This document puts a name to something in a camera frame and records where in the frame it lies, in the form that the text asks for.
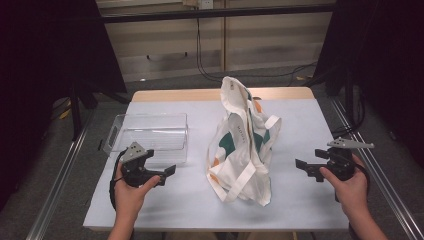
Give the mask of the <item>black stand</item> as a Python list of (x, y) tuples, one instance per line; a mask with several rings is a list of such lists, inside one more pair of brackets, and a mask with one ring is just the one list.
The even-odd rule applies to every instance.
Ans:
[(345, 78), (345, 112), (351, 124), (354, 123), (354, 109), (353, 109), (353, 82), (350, 70), (346, 71)]
[(113, 92), (112, 90), (107, 89), (105, 87), (101, 87), (100, 85), (95, 84), (93, 82), (81, 83), (78, 81), (74, 81), (69, 89), (73, 121), (73, 141), (76, 141), (83, 131), (79, 103), (82, 102), (84, 107), (87, 109), (95, 109), (98, 105), (98, 101), (94, 96), (95, 93), (102, 93), (103, 95), (106, 95), (107, 97), (121, 104), (130, 103), (129, 99), (124, 98), (118, 93)]

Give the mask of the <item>light blue table mat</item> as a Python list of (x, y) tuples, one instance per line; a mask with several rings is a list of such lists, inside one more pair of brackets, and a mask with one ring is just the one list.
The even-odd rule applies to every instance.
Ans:
[(262, 207), (253, 201), (222, 202), (206, 177), (206, 156), (216, 127), (225, 114), (218, 101), (135, 102), (127, 111), (184, 113), (188, 117), (187, 160), (165, 185), (146, 196), (136, 229), (152, 231), (338, 231), (348, 226), (333, 187), (318, 183), (295, 166), (312, 163), (314, 152), (332, 136), (314, 99), (263, 100), (265, 113), (282, 119), (272, 147), (272, 197)]

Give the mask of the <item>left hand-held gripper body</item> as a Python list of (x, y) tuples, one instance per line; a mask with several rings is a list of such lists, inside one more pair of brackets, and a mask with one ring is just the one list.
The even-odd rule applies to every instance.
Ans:
[(132, 187), (144, 185), (154, 176), (167, 178), (164, 171), (153, 171), (145, 168), (146, 161), (153, 156), (154, 151), (152, 149), (146, 150), (137, 142), (133, 142), (124, 151), (120, 158), (122, 164), (121, 172), (128, 185)]

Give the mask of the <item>yellow floor tape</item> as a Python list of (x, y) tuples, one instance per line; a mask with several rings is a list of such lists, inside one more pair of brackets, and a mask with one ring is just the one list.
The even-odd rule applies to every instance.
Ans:
[(69, 101), (63, 112), (59, 115), (59, 119), (65, 119), (69, 115), (69, 113), (71, 112), (71, 105), (72, 103)]

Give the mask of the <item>clear plastic container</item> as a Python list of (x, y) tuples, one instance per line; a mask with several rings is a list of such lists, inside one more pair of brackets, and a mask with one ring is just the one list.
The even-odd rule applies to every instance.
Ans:
[(187, 160), (188, 124), (185, 113), (121, 114), (114, 119), (103, 150), (121, 152), (133, 142), (153, 149), (148, 165), (183, 164)]

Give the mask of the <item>white patterned tote bag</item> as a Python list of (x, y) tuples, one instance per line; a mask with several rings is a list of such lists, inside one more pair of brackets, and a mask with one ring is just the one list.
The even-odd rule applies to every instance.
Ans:
[(236, 78), (223, 78), (220, 97), (226, 115), (208, 146), (207, 179), (223, 202), (240, 198), (266, 206), (272, 196), (272, 146), (282, 119), (266, 115)]

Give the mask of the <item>person's left hand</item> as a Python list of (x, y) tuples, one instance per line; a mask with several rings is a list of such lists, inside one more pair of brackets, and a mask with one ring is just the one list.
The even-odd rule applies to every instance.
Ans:
[(143, 206), (145, 196), (158, 184), (160, 177), (153, 176), (145, 184), (139, 187), (132, 187), (123, 179), (121, 166), (122, 164), (119, 163), (114, 187), (117, 219), (135, 221)]

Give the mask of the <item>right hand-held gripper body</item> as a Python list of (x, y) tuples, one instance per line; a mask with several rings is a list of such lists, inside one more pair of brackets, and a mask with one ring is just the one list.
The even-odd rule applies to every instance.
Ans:
[(373, 143), (362, 143), (344, 138), (337, 138), (327, 143), (329, 149), (315, 150), (315, 156), (328, 159), (325, 167), (330, 170), (339, 180), (346, 181), (353, 177), (355, 170), (359, 169), (369, 179), (364, 167), (355, 163), (352, 158), (352, 149), (374, 148)]

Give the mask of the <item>metal floor rail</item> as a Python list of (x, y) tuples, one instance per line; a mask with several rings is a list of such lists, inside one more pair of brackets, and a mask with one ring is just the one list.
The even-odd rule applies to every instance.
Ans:
[(87, 119), (85, 120), (82, 129), (80, 130), (80, 133), (77, 135), (76, 139), (72, 141), (72, 144), (67, 152), (67, 155), (48, 194), (48, 197), (46, 198), (41, 210), (39, 211), (37, 218), (26, 237), (26, 240), (43, 240), (53, 214), (57, 208), (65, 184), (72, 171), (73, 165), (84, 143), (88, 128), (92, 123), (94, 115), (95, 110), (88, 111)]
[[(352, 127), (351, 122), (347, 117), (347, 110), (342, 103), (335, 97), (330, 98), (331, 103), (343, 124), (343, 128), (348, 131), (349, 138), (359, 143), (364, 143), (365, 139), (359, 132), (350, 131)], [(402, 226), (409, 240), (424, 240), (424, 232), (420, 229), (415, 218), (401, 200), (400, 196), (393, 188), (389, 179), (383, 172), (383, 169), (379, 165), (377, 158), (372, 153), (370, 148), (359, 148), (358, 149), (361, 159), (365, 162), (365, 165), (369, 169), (370, 175), (373, 177), (375, 183), (380, 189), (380, 192), (386, 199), (391, 210), (396, 216), (398, 222)]]

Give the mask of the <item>person's right hand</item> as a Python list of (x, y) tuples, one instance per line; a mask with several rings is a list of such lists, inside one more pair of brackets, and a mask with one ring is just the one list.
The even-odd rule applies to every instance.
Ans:
[(339, 180), (325, 167), (321, 167), (319, 171), (334, 187), (342, 210), (351, 222), (370, 216), (367, 204), (367, 178), (358, 167), (355, 168), (353, 176), (346, 181)]

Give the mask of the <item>black horizontal bar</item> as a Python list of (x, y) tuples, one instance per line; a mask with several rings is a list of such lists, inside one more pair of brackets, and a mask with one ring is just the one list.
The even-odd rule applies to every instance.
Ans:
[(227, 8), (208, 10), (187, 10), (158, 13), (134, 13), (134, 14), (111, 14), (102, 15), (99, 20), (102, 23), (129, 23), (147, 21), (167, 21), (220, 17), (242, 17), (279, 14), (306, 14), (333, 12), (335, 4), (294, 5), (278, 7), (255, 7), (255, 8)]

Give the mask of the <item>black curtain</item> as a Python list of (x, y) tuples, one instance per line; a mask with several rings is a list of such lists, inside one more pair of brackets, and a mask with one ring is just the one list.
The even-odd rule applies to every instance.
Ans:
[(335, 0), (314, 82), (348, 79), (424, 168), (424, 0)]
[(33, 165), (64, 97), (126, 87), (96, 0), (0, 0), (0, 211)]

